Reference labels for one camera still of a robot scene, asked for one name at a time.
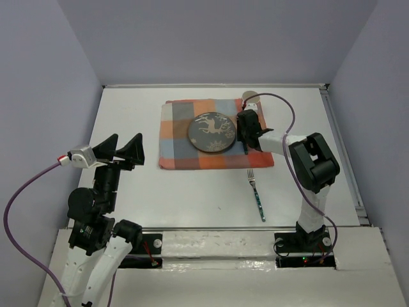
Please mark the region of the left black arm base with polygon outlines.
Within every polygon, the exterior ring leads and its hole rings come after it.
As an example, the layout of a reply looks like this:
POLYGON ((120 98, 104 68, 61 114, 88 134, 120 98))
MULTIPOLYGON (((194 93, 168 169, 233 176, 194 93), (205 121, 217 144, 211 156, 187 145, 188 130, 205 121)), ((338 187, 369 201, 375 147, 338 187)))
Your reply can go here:
POLYGON ((162 234, 144 233, 141 244, 133 248, 120 269, 160 269, 162 267, 162 234))

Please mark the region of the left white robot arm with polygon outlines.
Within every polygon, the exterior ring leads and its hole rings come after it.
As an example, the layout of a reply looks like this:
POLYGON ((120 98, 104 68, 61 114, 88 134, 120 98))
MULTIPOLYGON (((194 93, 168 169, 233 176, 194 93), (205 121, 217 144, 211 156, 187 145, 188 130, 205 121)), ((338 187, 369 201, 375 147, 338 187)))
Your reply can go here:
POLYGON ((96 306, 122 260, 141 247, 142 227, 110 217, 122 171, 143 165, 143 135, 118 149, 118 135, 99 145, 79 146, 60 158, 63 165, 95 170, 92 187, 78 187, 68 197, 67 216, 74 221, 61 277, 61 290, 51 306, 96 306))

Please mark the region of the dark plate with deer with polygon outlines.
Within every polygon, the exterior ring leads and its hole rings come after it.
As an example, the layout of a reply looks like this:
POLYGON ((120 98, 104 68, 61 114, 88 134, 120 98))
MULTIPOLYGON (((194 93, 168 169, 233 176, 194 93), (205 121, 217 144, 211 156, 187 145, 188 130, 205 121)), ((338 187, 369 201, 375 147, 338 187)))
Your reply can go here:
POLYGON ((191 121, 187 135, 197 150, 207 154, 221 153, 236 142, 236 125, 222 113, 203 113, 191 121))

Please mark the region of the pink paper cup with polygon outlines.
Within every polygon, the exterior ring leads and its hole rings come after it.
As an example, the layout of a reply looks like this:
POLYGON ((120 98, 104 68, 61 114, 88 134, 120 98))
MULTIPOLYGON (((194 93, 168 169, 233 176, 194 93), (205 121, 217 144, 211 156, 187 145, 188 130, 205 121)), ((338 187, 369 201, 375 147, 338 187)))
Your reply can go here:
POLYGON ((245 91, 242 94, 242 101, 247 101, 248 104, 257 104, 260 102, 259 93, 256 91, 245 91))

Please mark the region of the fork with teal handle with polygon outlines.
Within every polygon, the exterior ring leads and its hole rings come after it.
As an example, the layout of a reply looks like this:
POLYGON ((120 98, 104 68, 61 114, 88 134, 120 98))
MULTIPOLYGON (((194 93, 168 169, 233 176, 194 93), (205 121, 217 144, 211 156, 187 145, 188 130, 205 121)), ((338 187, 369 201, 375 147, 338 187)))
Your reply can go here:
POLYGON ((256 203, 257 203, 257 207, 258 207, 258 211, 259 211, 259 215, 261 218, 262 222, 266 221, 266 217, 265 217, 265 213, 263 210, 263 206, 261 204, 261 200, 258 194, 258 190, 256 188, 256 179, 254 177, 254 171, 253 169, 247 169, 247 179, 249 181, 250 186, 252 187, 253 193, 254 193, 254 197, 256 199, 256 203))

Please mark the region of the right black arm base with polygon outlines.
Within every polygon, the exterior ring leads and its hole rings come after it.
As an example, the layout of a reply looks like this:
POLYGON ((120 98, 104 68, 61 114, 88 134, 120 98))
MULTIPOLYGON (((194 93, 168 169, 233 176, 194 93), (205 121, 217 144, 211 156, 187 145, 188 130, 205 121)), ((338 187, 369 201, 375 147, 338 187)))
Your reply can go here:
POLYGON ((332 240, 328 232, 306 246, 301 246, 295 239, 295 232, 274 234, 273 251, 277 257, 275 262, 278 268, 336 268, 336 261, 331 250, 332 240))

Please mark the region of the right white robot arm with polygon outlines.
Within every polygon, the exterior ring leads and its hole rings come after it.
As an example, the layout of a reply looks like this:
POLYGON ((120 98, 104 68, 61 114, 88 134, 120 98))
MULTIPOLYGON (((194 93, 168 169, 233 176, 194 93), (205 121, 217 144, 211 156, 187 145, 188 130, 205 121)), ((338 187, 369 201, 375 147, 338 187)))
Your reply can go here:
POLYGON ((335 222, 326 215, 325 205, 331 185, 340 173, 340 166, 320 133, 294 136, 286 131, 276 133, 262 129, 258 114, 245 110, 237 114, 237 140, 244 148, 282 155, 302 195, 301 211, 295 231, 275 236, 274 250, 279 257, 292 253, 312 253, 320 244, 328 256, 337 242, 325 226, 328 221, 338 234, 335 222))

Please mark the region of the orange checkered cloth placemat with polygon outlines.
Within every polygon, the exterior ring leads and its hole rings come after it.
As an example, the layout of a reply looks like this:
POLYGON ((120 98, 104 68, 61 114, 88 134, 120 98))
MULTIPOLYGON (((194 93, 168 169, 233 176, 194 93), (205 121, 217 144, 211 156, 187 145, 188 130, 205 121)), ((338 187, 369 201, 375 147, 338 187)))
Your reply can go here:
POLYGON ((162 105, 159 160, 162 169, 245 169, 268 168, 274 166, 270 153, 250 149, 244 153, 240 142, 224 153, 204 153, 190 142, 188 127, 191 121, 204 113, 217 112, 236 121, 241 110, 242 100, 238 99, 199 99, 168 100, 162 105))

